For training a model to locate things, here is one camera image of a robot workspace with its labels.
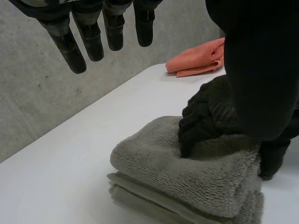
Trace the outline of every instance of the orange cloth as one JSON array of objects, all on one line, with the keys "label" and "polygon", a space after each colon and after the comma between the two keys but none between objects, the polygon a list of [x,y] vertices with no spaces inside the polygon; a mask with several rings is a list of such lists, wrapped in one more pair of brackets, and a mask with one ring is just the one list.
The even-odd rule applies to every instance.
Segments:
[{"label": "orange cloth", "polygon": [[224,65],[224,40],[225,38],[217,39],[185,50],[166,63],[167,71],[176,72],[177,77],[216,71]]}]

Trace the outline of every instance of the towel fold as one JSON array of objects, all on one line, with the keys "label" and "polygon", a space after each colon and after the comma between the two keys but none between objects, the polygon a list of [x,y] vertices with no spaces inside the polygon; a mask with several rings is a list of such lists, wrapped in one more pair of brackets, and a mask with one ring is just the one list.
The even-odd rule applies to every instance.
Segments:
[{"label": "towel fold", "polygon": [[[254,204],[251,199],[247,205],[249,197],[258,197],[262,205],[259,145],[243,135],[222,136],[197,144],[190,158],[181,159],[180,119],[150,122],[116,146],[111,164],[125,176],[211,216],[236,218],[242,208]],[[261,212],[250,209],[244,216],[260,220]]]},{"label": "towel fold", "polygon": [[224,65],[224,40],[220,38],[182,52],[166,63],[167,71],[176,72],[177,77],[216,71]]},{"label": "towel fold", "polygon": [[206,214],[163,192],[146,186],[122,173],[109,174],[114,183],[109,192],[111,198],[163,224],[258,224],[263,210],[263,195],[248,194],[239,214],[223,218]]}]

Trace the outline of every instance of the stack of folded towels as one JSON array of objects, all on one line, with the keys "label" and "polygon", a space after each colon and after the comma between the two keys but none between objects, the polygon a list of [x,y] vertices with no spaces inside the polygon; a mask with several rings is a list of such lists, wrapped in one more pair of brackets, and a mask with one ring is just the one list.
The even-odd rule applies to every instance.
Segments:
[{"label": "stack of folded towels", "polygon": [[243,135],[201,142],[180,158],[181,117],[161,117],[111,154],[112,199],[170,224],[259,224],[259,145]]}]

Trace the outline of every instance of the table surface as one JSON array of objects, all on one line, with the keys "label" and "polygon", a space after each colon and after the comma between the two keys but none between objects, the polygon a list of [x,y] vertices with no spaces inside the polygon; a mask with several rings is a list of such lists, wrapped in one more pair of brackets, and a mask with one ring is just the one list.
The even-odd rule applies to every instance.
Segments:
[{"label": "table surface", "polygon": [[[225,74],[175,78],[165,65],[141,72],[0,164],[1,224],[158,224],[110,198],[106,175],[118,142],[153,119],[181,114],[200,85]],[[299,141],[263,185],[263,224],[297,224]]]}]

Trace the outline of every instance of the gloved hand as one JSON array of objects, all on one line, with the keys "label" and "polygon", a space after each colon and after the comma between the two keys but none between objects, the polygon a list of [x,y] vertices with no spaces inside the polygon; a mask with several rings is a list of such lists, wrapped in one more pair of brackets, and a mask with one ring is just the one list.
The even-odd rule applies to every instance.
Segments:
[{"label": "gloved hand", "polygon": [[217,77],[202,85],[183,110],[178,132],[181,156],[189,157],[196,142],[240,133],[227,76]]}]

